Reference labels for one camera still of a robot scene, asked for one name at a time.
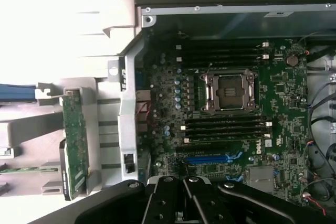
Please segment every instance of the blue pcie slot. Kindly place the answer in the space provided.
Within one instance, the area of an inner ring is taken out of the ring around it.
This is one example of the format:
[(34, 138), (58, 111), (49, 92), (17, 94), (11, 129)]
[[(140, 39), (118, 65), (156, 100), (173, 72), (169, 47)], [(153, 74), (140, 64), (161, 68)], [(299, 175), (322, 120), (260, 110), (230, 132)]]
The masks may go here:
[(238, 155), (221, 155), (221, 156), (205, 156), (205, 157), (187, 157), (187, 163), (191, 165), (199, 164), (219, 164), (219, 163), (232, 163), (234, 159), (240, 158), (242, 152)]

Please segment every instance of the cpu socket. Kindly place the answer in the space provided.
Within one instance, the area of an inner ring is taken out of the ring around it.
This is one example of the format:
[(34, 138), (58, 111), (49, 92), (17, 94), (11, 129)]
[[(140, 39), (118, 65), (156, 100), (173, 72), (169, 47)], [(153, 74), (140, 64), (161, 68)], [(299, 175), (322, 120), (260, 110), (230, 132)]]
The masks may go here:
[(201, 75), (207, 98), (201, 110), (210, 114), (236, 114), (258, 109), (254, 94), (255, 77), (257, 74), (248, 69), (213, 71)]

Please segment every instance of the green circuit board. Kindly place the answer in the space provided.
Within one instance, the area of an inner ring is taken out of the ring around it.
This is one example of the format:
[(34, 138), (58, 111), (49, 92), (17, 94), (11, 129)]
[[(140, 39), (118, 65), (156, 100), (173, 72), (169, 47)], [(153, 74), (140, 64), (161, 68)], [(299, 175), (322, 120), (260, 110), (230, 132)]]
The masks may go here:
[[(179, 42), (144, 57), (138, 71), (146, 73), (141, 89), (151, 90), (151, 113), (139, 138), (151, 145), (152, 175), (233, 179), (301, 202), (308, 137), (305, 48), (290, 39), (245, 44), (232, 41), (204, 57), (208, 48), (184, 50)], [(236, 49), (241, 60), (218, 60)], [(215, 101), (208, 103), (211, 95)], [(229, 162), (216, 162), (223, 157)]]
[(67, 90), (62, 99), (66, 139), (60, 143), (64, 196), (72, 200), (85, 188), (89, 158), (86, 124), (79, 90)]

